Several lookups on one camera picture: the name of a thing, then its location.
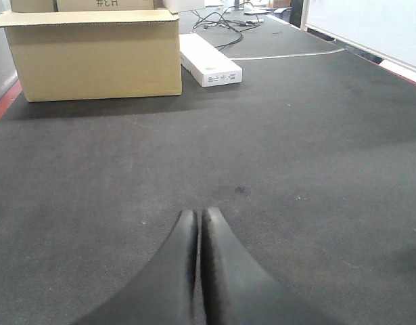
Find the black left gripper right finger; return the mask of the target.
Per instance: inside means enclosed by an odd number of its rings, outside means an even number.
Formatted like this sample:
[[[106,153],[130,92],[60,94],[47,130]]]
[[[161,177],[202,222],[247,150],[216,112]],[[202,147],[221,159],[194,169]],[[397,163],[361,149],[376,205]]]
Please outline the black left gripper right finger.
[[[221,210],[202,213],[200,276],[207,324],[328,324],[244,248]]]

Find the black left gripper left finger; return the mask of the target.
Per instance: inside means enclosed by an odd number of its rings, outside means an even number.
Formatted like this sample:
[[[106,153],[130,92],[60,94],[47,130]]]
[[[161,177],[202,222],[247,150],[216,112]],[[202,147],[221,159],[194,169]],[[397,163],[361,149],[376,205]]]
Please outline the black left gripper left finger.
[[[192,324],[198,219],[183,210],[152,259],[75,324]]]

